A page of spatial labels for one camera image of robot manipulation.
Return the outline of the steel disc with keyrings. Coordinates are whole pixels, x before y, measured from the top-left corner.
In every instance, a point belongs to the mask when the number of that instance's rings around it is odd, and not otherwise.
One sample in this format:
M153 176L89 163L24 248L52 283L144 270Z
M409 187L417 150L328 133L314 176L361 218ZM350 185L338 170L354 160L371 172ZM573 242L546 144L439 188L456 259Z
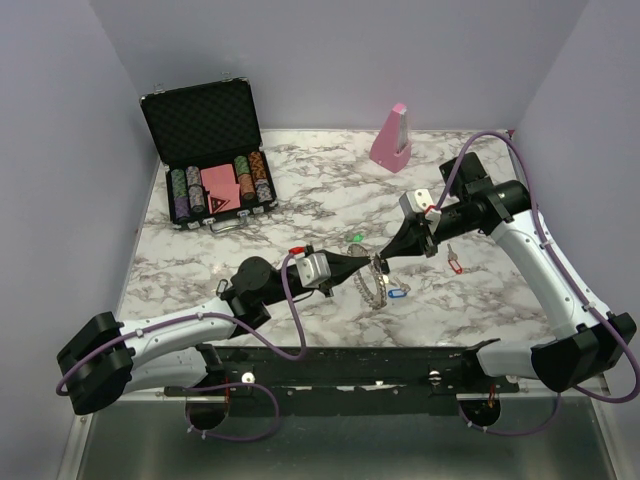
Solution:
M370 258L370 265L354 275L354 283L363 300L372 310L384 308L387 304L387 288L379 283L378 276L372 266L375 254L370 253L358 243L351 243L348 246L347 253L351 256L367 255Z

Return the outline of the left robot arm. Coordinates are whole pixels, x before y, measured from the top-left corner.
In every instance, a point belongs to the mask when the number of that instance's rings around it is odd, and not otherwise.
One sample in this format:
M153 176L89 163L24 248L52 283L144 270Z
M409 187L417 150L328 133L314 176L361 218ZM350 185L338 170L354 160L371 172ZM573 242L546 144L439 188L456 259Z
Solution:
M252 256L215 298L179 312L143 320L118 320L110 311L93 316L59 351L56 361L62 377L55 392L70 399L77 415L102 410L130 391L191 386L201 395L214 393L222 380L220 368L207 360L190 368L168 366L162 358L199 344L251 334L274 353L299 360L259 333L270 320L268 306L315 290L323 294L369 265L366 256L346 256L325 250L315 253L295 247L275 268Z

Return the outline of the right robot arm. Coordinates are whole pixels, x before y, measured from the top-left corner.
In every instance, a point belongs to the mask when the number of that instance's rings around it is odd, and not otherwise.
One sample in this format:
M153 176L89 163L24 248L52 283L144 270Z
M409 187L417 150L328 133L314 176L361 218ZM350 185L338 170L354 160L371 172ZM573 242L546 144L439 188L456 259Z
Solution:
M480 392L496 377L541 381L564 392L614 367L637 331L627 313L614 314L569 264L541 218L534 217L526 187L517 180L496 184L478 156L468 153L461 166L441 165L452 182L456 203L435 209L426 189L407 191L399 204L404 220L380 257L431 257L439 245L471 231L489 236L511 259L542 306L552 339L533 342L489 340L471 349L460 379Z

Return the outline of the silver key by blue tag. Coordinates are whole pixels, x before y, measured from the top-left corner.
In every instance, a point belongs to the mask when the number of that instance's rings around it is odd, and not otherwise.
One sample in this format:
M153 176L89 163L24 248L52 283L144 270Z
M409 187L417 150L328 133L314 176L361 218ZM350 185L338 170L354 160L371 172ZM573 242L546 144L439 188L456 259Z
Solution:
M411 287L407 283L401 281L398 277L395 277L394 281L395 281L395 284L398 286L398 288L402 290L404 293L408 293L411 291Z

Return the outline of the red key tag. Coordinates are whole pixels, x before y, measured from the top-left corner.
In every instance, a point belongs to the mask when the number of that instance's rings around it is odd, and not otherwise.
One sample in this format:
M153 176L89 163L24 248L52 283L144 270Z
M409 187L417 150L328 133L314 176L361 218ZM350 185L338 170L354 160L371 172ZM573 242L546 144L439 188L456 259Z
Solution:
M459 263L458 254L454 251L450 243L447 244L447 262L455 274L460 275L464 272L463 267Z

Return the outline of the blue key tag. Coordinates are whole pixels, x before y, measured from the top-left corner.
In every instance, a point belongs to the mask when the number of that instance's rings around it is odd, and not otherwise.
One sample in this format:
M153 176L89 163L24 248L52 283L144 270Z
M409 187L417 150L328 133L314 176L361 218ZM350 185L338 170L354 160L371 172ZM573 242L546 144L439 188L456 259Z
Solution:
M387 291L389 299L400 299L407 296L407 292L401 288L394 288Z

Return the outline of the pink metronome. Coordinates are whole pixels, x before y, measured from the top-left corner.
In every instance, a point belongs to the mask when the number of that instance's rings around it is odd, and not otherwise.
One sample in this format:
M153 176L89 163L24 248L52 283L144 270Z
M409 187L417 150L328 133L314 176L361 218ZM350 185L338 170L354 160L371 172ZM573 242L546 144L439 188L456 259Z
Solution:
M400 172L411 158L412 143L409 132L407 106L397 103L376 136L369 158L392 173Z

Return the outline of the black poker chip case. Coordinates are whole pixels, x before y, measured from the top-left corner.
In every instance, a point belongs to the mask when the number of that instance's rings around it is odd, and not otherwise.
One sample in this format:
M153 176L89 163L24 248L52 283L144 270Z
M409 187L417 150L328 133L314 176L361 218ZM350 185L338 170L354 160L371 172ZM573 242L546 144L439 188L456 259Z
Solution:
M278 206L248 79L156 91L140 107L165 166L174 229L244 226Z

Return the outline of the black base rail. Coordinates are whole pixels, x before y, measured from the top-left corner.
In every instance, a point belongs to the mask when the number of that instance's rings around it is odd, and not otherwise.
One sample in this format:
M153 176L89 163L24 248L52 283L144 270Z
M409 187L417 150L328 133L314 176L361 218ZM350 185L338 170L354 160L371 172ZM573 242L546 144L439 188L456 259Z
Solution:
M484 374L474 347L320 348L300 361L264 347L199 344L134 370L116 354L89 406L101 410L123 394L160 389L185 398L198 423L223 415L266 417L426 413L451 416L460 406L480 424L496 422L500 404L490 394L512 394L517 384Z

